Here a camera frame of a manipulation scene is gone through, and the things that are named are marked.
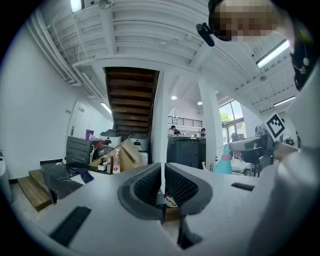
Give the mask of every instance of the white ceiling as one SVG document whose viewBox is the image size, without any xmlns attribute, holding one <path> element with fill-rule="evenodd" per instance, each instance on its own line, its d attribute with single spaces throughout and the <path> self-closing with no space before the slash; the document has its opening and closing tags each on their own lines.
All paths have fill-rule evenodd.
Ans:
<svg viewBox="0 0 320 256">
<path fill-rule="evenodd" d="M 208 21 L 208 0 L 115 0 L 108 10 L 91 2 L 85 0 L 85 8 L 72 14 L 69 0 L 47 0 L 40 11 L 55 46 L 93 101 L 108 103 L 103 68 L 110 66 L 174 72 L 170 93 L 195 103 L 202 70 L 220 100 L 229 96 L 255 113 L 297 94 L 288 49 L 263 68 L 256 65 L 282 36 L 273 33 L 253 42 L 215 39 L 213 48 L 204 43 L 196 24 Z"/>
</svg>

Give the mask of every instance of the dark blue cloth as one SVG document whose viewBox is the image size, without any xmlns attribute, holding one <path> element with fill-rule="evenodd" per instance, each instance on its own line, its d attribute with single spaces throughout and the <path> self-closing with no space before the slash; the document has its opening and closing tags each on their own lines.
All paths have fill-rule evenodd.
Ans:
<svg viewBox="0 0 320 256">
<path fill-rule="evenodd" d="M 84 169 L 84 168 L 70 168 L 70 173 L 72 173 L 72 174 L 80 174 L 81 179 L 86 184 L 95 179 L 93 176 L 90 175 L 88 170 Z"/>
</svg>

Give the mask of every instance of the blue spray bottle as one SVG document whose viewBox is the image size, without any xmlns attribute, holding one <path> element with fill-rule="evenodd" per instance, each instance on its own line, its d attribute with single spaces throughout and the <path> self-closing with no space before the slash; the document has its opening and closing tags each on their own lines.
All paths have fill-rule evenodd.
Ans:
<svg viewBox="0 0 320 256">
<path fill-rule="evenodd" d="M 219 174 L 232 174 L 231 168 L 231 156 L 230 156 L 230 148 L 229 144 L 224 146 L 223 155 L 221 156 L 221 160 L 216 165 L 214 172 Z"/>
</svg>

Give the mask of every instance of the green tree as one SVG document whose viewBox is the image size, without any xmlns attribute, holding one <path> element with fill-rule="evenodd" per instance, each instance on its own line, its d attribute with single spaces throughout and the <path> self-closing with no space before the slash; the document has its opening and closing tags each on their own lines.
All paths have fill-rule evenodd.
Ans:
<svg viewBox="0 0 320 256">
<path fill-rule="evenodd" d="M 228 113 L 220 113 L 221 122 L 229 122 L 231 121 L 231 118 Z"/>
</svg>

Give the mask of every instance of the fluorescent light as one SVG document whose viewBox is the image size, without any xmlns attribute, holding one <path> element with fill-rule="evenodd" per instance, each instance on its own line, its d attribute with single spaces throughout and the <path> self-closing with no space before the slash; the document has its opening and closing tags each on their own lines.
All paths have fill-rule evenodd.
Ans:
<svg viewBox="0 0 320 256">
<path fill-rule="evenodd" d="M 293 100 L 293 99 L 295 99 L 295 98 L 296 98 L 295 96 L 293 96 L 293 97 L 291 97 L 291 98 L 287 98 L 287 99 L 285 99 L 285 100 L 283 100 L 283 101 L 280 101 L 280 102 L 274 104 L 273 106 L 274 106 L 274 107 L 279 106 L 279 105 L 281 105 L 281 104 L 283 104 L 283 103 L 286 103 L 286 102 L 288 102 L 288 101 L 291 101 L 291 100 Z"/>
<path fill-rule="evenodd" d="M 84 0 L 70 0 L 71 11 L 76 13 L 77 11 L 82 10 L 85 7 Z"/>
<path fill-rule="evenodd" d="M 102 107 L 104 107 L 104 108 L 106 109 L 106 111 L 108 111 L 108 112 L 112 115 L 112 113 L 111 113 L 111 109 L 110 109 L 110 108 L 108 108 L 108 106 L 106 105 L 106 103 L 101 102 L 100 104 L 102 105 Z"/>
<path fill-rule="evenodd" d="M 289 41 L 281 42 L 279 45 L 272 49 L 271 52 L 267 53 L 262 57 L 261 60 L 257 61 L 257 65 L 259 69 L 261 69 L 268 62 L 272 61 L 275 57 L 277 57 L 280 53 L 282 53 L 285 49 L 289 48 Z"/>
</svg>

